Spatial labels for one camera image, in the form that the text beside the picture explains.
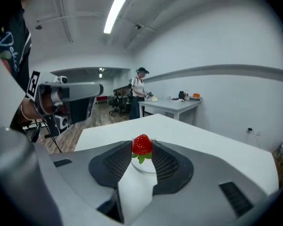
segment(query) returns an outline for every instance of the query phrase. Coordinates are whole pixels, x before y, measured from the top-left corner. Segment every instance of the white cloth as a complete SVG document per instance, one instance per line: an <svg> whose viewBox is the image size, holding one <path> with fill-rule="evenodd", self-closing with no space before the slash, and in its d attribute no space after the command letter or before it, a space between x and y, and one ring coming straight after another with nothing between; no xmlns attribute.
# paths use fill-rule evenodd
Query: white cloth
<svg viewBox="0 0 283 226"><path fill-rule="evenodd" d="M132 87L133 86L135 87L134 88L135 90L137 90L140 93L144 93L145 83L142 81L142 79L138 79L137 77L134 77L132 79L131 84L132 84ZM132 90L132 93L134 97L141 97L140 95L137 95L134 90Z"/></svg>

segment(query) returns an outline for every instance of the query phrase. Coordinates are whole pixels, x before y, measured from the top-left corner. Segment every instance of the wooden floor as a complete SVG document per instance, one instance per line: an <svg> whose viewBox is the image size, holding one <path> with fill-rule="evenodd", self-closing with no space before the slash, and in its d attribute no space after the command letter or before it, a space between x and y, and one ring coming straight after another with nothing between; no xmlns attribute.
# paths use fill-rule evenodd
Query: wooden floor
<svg viewBox="0 0 283 226"><path fill-rule="evenodd" d="M62 152L74 151L76 143L82 131L86 128L113 124L121 121L127 121L129 119L129 114L127 113L120 115L118 112L115 112L112 116L110 116L109 111L112 110L113 108L107 103L101 103L98 105L95 104L93 106L92 114L89 119L73 125L66 132L55 138ZM28 131L27 136L30 137L31 134L32 131ZM49 154L59 153L52 139L44 138L44 135L46 134L48 134L46 128L42 128L37 143L43 144L47 148Z"/></svg>

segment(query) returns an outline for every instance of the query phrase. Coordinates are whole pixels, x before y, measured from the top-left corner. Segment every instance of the table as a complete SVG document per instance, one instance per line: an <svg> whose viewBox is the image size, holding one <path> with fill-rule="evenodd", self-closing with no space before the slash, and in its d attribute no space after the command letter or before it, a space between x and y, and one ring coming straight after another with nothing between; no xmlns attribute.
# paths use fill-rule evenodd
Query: table
<svg viewBox="0 0 283 226"><path fill-rule="evenodd" d="M174 114L174 119L179 120L179 115L183 112L191 110L196 107L195 120L193 125L196 125L197 115L198 115L198 106L200 104L199 101L182 101L179 102L177 100L166 100L166 101L141 101L140 104L140 117L142 117L142 107L148 106L157 109L163 110L165 113Z"/></svg>
<svg viewBox="0 0 283 226"><path fill-rule="evenodd" d="M255 182L267 195L278 190L278 175L270 152L161 114L84 129L75 151L132 140L140 134L217 156ZM118 184L126 225L151 202L156 183L155 177L143 175L129 165Z"/></svg>

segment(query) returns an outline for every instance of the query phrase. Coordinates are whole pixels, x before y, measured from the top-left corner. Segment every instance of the fluorescent light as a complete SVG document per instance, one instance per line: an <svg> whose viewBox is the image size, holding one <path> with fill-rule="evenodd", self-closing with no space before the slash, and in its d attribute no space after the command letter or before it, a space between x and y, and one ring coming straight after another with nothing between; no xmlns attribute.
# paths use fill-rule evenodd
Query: fluorescent light
<svg viewBox="0 0 283 226"><path fill-rule="evenodd" d="M110 9L106 25L104 28L104 33L111 33L112 27L115 23L115 20L117 19L117 15L119 11L121 10L123 4L126 0L114 0L112 7Z"/></svg>

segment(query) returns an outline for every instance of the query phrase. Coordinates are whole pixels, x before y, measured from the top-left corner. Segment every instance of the man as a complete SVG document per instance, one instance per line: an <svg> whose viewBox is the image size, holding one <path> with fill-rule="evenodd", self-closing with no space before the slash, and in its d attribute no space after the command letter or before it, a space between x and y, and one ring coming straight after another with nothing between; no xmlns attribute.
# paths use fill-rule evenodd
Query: man
<svg viewBox="0 0 283 226"><path fill-rule="evenodd" d="M19 1L13 8L15 12L9 20L0 26L0 59L25 92L29 83L28 58L31 50L31 34L25 25L22 8L26 2L27 0ZM52 113L54 108L50 95L44 95L42 101L44 111ZM35 110L33 101L24 98L10 127L23 131L22 123L41 118Z"/></svg>

